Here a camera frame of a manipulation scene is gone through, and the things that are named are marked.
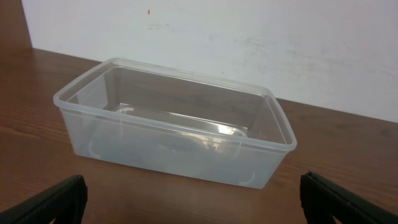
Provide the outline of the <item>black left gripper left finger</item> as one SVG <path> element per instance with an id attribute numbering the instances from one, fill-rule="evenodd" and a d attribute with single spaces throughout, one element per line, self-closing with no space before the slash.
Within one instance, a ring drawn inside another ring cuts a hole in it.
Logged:
<path id="1" fill-rule="evenodd" d="M 80 224 L 87 200 L 84 177 L 73 175 L 1 212 L 1 223 Z"/>

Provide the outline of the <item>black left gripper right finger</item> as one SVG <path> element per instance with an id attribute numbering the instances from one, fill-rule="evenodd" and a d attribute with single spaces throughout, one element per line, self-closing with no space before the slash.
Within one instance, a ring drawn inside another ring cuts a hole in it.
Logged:
<path id="1" fill-rule="evenodd" d="M 300 201 L 308 224 L 397 223 L 397 215 L 314 172 L 300 178 Z"/>

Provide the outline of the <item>clear plastic container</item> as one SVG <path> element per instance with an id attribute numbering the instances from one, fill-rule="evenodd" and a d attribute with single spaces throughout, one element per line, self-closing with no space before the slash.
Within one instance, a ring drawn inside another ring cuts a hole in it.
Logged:
<path id="1" fill-rule="evenodd" d="M 262 86 L 109 59 L 53 97 L 76 155 L 262 189 L 297 140 Z"/>

